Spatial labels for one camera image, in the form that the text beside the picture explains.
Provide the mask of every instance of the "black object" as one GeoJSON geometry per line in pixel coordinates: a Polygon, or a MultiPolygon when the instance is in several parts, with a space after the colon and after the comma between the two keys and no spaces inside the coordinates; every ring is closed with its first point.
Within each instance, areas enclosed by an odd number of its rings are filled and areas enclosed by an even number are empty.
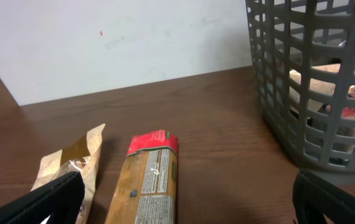
{"type": "Polygon", "coordinates": [[[1,223],[74,224],[85,196],[79,172],[69,172],[0,208],[1,223]]]}
{"type": "Polygon", "coordinates": [[[295,179],[293,203],[299,224],[327,224],[324,215],[335,224],[355,223],[355,198],[306,170],[295,179]]]}

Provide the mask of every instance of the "basket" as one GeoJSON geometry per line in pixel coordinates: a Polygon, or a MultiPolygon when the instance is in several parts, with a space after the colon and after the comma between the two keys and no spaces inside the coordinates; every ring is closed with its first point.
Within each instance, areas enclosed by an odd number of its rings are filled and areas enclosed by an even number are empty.
{"type": "Polygon", "coordinates": [[[355,0],[246,0],[257,96],[300,167],[355,173],[355,0]]]}

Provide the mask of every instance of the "white backdrop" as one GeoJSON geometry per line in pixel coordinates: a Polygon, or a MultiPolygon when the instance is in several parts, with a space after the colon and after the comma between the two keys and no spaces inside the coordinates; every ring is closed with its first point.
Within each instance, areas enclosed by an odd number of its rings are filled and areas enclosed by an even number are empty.
{"type": "Polygon", "coordinates": [[[20,105],[250,64],[245,0],[0,0],[20,105]]]}

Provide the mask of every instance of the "tan wrapper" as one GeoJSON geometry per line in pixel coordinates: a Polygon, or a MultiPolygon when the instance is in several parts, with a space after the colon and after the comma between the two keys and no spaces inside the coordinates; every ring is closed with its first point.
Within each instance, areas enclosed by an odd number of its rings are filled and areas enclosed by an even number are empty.
{"type": "Polygon", "coordinates": [[[79,171],[85,184],[85,198],[76,224],[86,223],[92,206],[104,126],[105,124],[102,124],[93,128],[71,146],[43,157],[38,176],[31,189],[35,190],[70,171],[79,171]]]}

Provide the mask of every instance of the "red label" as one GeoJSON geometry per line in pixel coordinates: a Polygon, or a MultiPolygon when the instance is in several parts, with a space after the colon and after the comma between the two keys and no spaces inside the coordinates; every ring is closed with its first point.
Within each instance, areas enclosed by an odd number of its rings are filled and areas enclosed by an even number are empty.
{"type": "Polygon", "coordinates": [[[141,136],[133,136],[128,149],[127,156],[137,153],[140,150],[157,150],[170,148],[178,154],[178,139],[169,131],[158,130],[141,136]]]}

